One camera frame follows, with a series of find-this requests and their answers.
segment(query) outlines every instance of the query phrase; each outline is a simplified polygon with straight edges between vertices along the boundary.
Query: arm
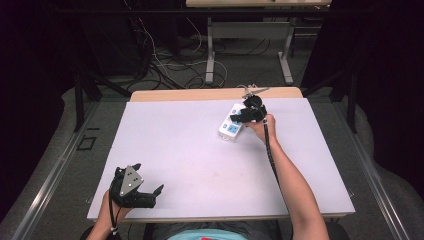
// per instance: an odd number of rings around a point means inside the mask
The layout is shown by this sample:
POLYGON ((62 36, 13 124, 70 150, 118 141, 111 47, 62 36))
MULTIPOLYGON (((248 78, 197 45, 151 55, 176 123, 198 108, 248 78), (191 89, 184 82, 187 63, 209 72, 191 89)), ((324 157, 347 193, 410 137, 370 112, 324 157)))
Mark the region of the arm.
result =
MULTIPOLYGON (((275 119, 267 115, 271 154, 281 192, 293 223, 293 239, 329 239, 315 196, 303 175, 288 158, 275 132, 275 119)), ((263 123, 246 123, 265 143, 263 123)))
MULTIPOLYGON (((119 225, 120 222, 125 218, 125 216, 132 210, 132 208, 121 208, 116 203, 112 202, 113 206, 113 214, 119 212, 117 223, 119 225)), ((100 240, 106 239, 110 233, 112 233, 112 222, 110 220, 109 213, 109 191, 106 191, 103 195, 102 206, 100 207, 99 216, 97 218, 96 224, 94 224, 94 228, 88 236, 87 240, 100 240)))

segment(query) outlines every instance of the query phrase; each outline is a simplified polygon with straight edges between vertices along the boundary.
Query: white power strip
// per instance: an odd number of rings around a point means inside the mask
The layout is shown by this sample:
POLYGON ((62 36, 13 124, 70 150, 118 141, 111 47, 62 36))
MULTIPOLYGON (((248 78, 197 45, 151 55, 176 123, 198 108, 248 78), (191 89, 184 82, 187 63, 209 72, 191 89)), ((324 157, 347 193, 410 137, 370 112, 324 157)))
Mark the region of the white power strip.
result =
POLYGON ((240 110, 243 108, 246 108, 246 107, 242 104, 238 104, 238 103, 234 104, 234 106, 228 112, 227 117, 225 117, 224 121, 219 127, 218 134, 224 140, 231 140, 231 141, 236 140, 237 135, 243 129, 243 124, 241 122, 233 122, 231 121, 231 118, 230 118, 231 115, 240 114, 240 110))

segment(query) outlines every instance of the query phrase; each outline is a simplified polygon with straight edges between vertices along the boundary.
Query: dark curtain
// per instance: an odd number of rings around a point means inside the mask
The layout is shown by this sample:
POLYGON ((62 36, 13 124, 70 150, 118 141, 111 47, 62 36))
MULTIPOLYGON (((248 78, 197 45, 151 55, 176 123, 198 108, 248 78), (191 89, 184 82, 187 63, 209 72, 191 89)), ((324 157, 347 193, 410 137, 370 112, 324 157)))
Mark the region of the dark curtain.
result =
MULTIPOLYGON (((376 1, 334 0, 333 9, 366 8, 376 1)), ((311 87, 344 67, 361 39, 369 54, 355 59, 357 102, 371 125, 374 159, 407 180, 424 197, 424 7, 421 1, 381 1, 384 27, 366 29, 370 18, 327 19, 318 36, 302 87, 311 87)))
POLYGON ((61 95, 73 87, 73 75, 61 35, 40 2, 2 1, 0 22, 2 220, 58 126, 61 95))

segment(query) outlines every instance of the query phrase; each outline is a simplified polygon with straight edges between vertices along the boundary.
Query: table surface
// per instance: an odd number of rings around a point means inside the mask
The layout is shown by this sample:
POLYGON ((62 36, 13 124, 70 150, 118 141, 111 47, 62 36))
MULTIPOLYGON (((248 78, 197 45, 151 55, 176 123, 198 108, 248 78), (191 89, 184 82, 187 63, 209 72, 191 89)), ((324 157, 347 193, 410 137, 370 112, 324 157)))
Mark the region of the table surface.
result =
POLYGON ((324 6, 331 0, 187 0, 188 7, 285 7, 324 6))
MULTIPOLYGON (((178 222, 279 219, 288 211, 266 149, 250 129, 224 141, 218 127, 242 88, 135 92, 127 103, 88 219, 95 220, 116 167, 141 163, 140 192, 165 187, 154 209, 126 221, 178 222)), ((321 213, 355 212, 310 104, 297 88, 259 93, 278 120, 287 154, 309 182, 321 213)))

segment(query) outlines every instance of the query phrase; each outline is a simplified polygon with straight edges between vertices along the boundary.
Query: wooden table edge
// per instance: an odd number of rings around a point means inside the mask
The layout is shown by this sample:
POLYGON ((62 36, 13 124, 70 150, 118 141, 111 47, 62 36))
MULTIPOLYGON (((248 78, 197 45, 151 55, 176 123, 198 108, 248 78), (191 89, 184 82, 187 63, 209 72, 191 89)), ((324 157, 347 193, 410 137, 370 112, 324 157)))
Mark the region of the wooden table edge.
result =
MULTIPOLYGON (((142 90, 135 91, 130 102, 242 99, 245 94, 244 88, 142 90)), ((273 87, 257 95, 261 98, 303 98, 302 92, 297 87, 273 87)))

